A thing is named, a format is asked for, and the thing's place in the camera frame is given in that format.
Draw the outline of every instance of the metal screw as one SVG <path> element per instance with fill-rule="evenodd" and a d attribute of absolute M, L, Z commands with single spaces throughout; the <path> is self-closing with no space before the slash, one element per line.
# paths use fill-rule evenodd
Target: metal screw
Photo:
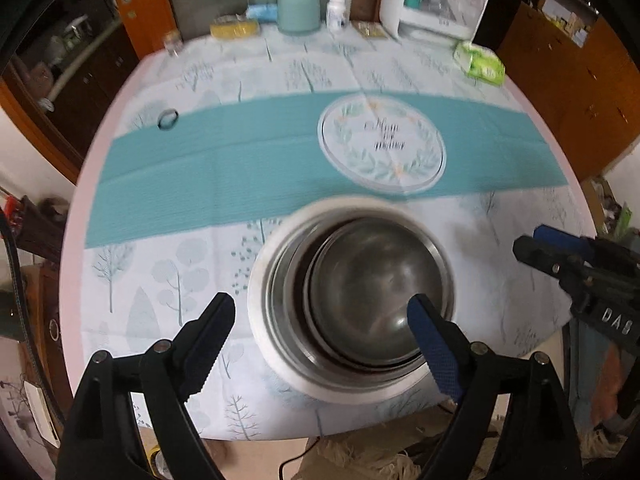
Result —
<path fill-rule="evenodd" d="M 471 351 L 476 355 L 484 355 L 489 351 L 489 347 L 481 341 L 471 343 Z"/>
<path fill-rule="evenodd" d="M 169 348 L 171 348 L 171 341 L 168 339 L 161 339 L 154 344 L 154 352 L 159 354 L 166 352 Z"/>
<path fill-rule="evenodd" d="M 535 354 L 533 354 L 533 358 L 536 360 L 538 364 L 541 364 L 541 365 L 548 365 L 551 362 L 551 359 L 549 359 L 549 356 L 546 355 L 544 352 L 536 352 Z"/>
<path fill-rule="evenodd" d="M 94 355 L 91 356 L 91 361 L 96 364 L 101 363 L 109 356 L 109 353 L 106 350 L 98 350 Z"/>

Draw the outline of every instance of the tablecloth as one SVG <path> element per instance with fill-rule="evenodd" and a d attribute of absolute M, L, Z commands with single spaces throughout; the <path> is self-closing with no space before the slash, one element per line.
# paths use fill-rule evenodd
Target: tablecloth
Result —
<path fill-rule="evenodd" d="M 383 108 L 396 126 L 380 120 Z M 180 127 L 159 130 L 167 109 Z M 421 158 L 364 153 L 367 129 L 380 153 L 418 142 L 405 151 Z M 375 405 L 321 402 L 274 374 L 254 341 L 246 290 L 260 247 L 297 207 L 345 192 L 395 200 L 436 237 L 456 286 L 453 319 L 470 340 L 522 355 L 569 319 L 557 283 L 517 264 L 511 245 L 540 223 L 578 235 L 593 226 L 566 159 L 517 88 L 466 78 L 439 46 L 263 27 L 256 38 L 201 38 L 178 57 L 145 59 L 98 131 L 63 250 L 72 387 L 97 349 L 145 351 L 223 290 L 236 324 L 187 403 L 202 437 L 331 434 L 439 401 L 427 377 Z M 142 396 L 134 408 L 150 426 Z"/>

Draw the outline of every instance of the wreath design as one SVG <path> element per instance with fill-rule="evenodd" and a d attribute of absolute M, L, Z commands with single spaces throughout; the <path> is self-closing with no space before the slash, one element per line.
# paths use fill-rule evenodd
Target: wreath design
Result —
<path fill-rule="evenodd" d="M 373 101 L 370 102 L 369 107 L 373 110 L 383 110 L 395 117 L 407 117 L 406 110 L 397 105 L 381 105 Z M 409 117 L 409 120 L 415 124 L 418 136 L 424 141 L 424 147 L 416 151 L 414 159 L 410 162 L 394 163 L 379 160 L 366 148 L 358 150 L 350 146 L 353 131 L 347 126 L 346 120 L 358 117 L 365 110 L 363 104 L 347 104 L 342 108 L 340 117 L 334 120 L 335 140 L 342 146 L 348 168 L 376 182 L 398 183 L 403 175 L 412 178 L 429 177 L 442 163 L 442 152 L 438 149 L 434 131 L 420 119 L 412 117 Z"/>

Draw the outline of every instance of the green package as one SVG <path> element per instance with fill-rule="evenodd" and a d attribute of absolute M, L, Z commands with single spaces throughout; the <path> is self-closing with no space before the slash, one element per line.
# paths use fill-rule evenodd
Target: green package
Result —
<path fill-rule="evenodd" d="M 498 86 L 504 83 L 504 65 L 493 50 L 470 41 L 461 41 L 453 53 L 453 59 L 469 77 Z"/>

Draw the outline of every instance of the teal table runner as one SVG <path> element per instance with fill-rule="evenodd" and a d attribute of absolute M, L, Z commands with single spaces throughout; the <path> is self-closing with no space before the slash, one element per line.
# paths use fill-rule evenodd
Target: teal table runner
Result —
<path fill-rule="evenodd" d="M 348 92 L 278 96 L 183 114 L 113 141 L 95 195 L 86 246 L 284 216 L 336 194 L 367 190 L 323 154 L 318 121 Z M 459 98 L 385 93 L 439 130 L 442 177 L 411 194 L 450 196 L 560 186 L 566 179 L 522 112 Z"/>

